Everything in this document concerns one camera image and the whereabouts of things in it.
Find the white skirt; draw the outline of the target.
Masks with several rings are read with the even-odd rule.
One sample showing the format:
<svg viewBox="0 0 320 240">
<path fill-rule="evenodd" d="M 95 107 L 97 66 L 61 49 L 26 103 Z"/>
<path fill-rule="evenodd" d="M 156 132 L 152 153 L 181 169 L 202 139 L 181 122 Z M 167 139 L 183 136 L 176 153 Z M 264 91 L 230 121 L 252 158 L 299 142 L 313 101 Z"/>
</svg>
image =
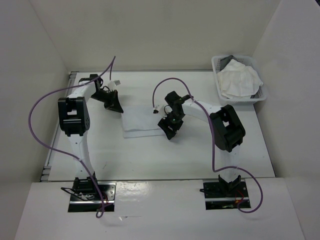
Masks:
<svg viewBox="0 0 320 240">
<path fill-rule="evenodd" d="M 125 106 L 121 114 L 123 137 L 129 139 L 163 136 L 165 133 L 158 126 L 161 118 L 159 113 L 153 113 L 152 106 Z"/>
<path fill-rule="evenodd" d="M 255 95 L 263 82 L 251 67 L 232 59 L 217 73 L 220 94 L 229 99 L 249 99 Z"/>
</svg>

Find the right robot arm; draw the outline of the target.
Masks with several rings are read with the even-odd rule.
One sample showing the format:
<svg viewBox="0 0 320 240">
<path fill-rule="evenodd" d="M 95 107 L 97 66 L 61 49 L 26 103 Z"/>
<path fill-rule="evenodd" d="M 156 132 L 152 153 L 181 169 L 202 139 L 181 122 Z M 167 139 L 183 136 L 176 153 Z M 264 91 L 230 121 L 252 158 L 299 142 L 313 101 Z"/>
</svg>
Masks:
<svg viewBox="0 0 320 240">
<path fill-rule="evenodd" d="M 209 125 L 212 140 L 212 171 L 218 173 L 218 189 L 225 196 L 231 196 L 239 187 L 242 177 L 236 163 L 240 145 L 246 135 L 235 109 L 231 105 L 216 107 L 195 100 L 189 94 L 178 95 L 172 91 L 164 98 L 171 111 L 164 114 L 158 126 L 171 140 L 182 127 L 185 116 L 195 117 Z"/>
</svg>

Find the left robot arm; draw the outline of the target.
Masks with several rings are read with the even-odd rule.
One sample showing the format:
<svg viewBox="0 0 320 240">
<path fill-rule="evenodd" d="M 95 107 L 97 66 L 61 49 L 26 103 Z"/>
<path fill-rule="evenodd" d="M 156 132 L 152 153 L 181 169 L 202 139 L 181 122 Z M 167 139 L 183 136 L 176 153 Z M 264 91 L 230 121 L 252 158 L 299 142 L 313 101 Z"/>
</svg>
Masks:
<svg viewBox="0 0 320 240">
<path fill-rule="evenodd" d="M 106 86 L 97 74 L 81 78 L 78 86 L 67 97 L 58 100 L 60 129 L 71 144 L 72 156 L 76 160 L 76 175 L 72 190 L 80 199 L 93 200 L 100 195 L 100 188 L 91 164 L 88 148 L 88 132 L 91 126 L 87 102 L 89 99 L 103 103 L 106 110 L 123 113 L 116 86 L 119 80 L 110 80 Z"/>
</svg>

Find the white skirt in basket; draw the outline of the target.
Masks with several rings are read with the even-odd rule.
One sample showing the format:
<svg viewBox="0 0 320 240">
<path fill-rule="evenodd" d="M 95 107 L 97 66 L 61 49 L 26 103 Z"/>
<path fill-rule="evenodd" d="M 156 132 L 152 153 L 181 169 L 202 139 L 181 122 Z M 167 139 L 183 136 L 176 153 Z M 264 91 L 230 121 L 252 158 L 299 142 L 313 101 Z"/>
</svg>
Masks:
<svg viewBox="0 0 320 240">
<path fill-rule="evenodd" d="M 251 67 L 232 59 L 217 73 L 220 94 L 229 99 L 249 99 L 255 95 L 263 82 Z"/>
</svg>

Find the white plastic laundry basket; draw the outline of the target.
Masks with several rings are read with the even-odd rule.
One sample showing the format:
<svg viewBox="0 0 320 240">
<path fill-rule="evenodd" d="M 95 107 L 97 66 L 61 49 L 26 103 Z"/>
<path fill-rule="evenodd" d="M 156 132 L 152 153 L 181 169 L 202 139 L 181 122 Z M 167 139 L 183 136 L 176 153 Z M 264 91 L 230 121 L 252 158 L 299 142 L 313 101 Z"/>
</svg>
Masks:
<svg viewBox="0 0 320 240">
<path fill-rule="evenodd" d="M 221 105 L 233 105 L 233 106 L 242 105 L 243 106 L 243 105 L 254 105 L 255 103 L 265 101 L 268 96 L 268 92 L 267 92 L 265 85 L 260 86 L 257 93 L 255 95 L 253 95 L 253 97 L 250 97 L 250 98 L 230 99 L 230 98 L 226 98 L 226 97 L 222 96 L 220 86 L 218 83 L 217 73 L 220 72 L 221 59 L 223 59 L 225 57 L 228 57 L 228 55 L 216 55 L 211 58 L 213 79 L 216 84 L 217 94 L 218 94 L 219 102 L 221 103 Z M 254 58 L 252 58 L 251 56 L 247 56 L 247 55 L 234 55 L 234 57 L 240 63 L 242 63 L 246 66 L 252 67 L 257 72 L 258 76 L 261 77 L 259 67 L 258 67 L 257 62 Z"/>
</svg>

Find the dark garment in basket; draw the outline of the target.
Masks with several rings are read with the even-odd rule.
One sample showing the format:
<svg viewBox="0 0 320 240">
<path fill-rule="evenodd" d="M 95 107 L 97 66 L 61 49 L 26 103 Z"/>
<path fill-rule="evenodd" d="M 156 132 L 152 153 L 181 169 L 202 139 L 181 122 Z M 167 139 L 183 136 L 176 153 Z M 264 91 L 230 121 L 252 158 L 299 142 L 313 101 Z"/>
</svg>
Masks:
<svg viewBox="0 0 320 240">
<path fill-rule="evenodd" d="M 221 58 L 220 59 L 220 67 L 219 67 L 219 70 L 222 71 L 228 64 L 231 60 L 235 60 L 237 61 L 237 58 L 234 57 L 233 55 L 229 55 L 229 56 L 226 56 L 224 58 Z"/>
</svg>

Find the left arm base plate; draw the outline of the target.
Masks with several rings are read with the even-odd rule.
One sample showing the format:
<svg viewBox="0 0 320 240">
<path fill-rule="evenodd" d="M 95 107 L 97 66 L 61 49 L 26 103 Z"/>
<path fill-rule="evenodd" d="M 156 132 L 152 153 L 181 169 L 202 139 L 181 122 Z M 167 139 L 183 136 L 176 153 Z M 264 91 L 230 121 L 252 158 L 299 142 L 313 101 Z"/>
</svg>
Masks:
<svg viewBox="0 0 320 240">
<path fill-rule="evenodd" d="M 104 211 L 113 212 L 115 209 L 116 183 L 98 182 L 99 190 L 104 202 Z M 80 190 L 74 187 L 61 187 L 69 194 L 69 213 L 96 212 L 102 207 L 102 200 L 95 186 L 93 189 Z"/>
</svg>

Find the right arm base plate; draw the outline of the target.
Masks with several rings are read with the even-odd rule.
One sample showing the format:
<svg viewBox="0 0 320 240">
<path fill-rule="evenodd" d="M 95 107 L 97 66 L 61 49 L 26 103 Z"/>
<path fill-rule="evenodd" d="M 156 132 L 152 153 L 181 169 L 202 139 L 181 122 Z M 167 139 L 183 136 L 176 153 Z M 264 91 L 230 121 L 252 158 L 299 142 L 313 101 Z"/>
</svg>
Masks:
<svg viewBox="0 0 320 240">
<path fill-rule="evenodd" d="M 250 209 L 250 199 L 245 181 L 241 181 L 234 189 L 224 193 L 218 181 L 204 181 L 199 190 L 204 194 L 206 210 Z"/>
</svg>

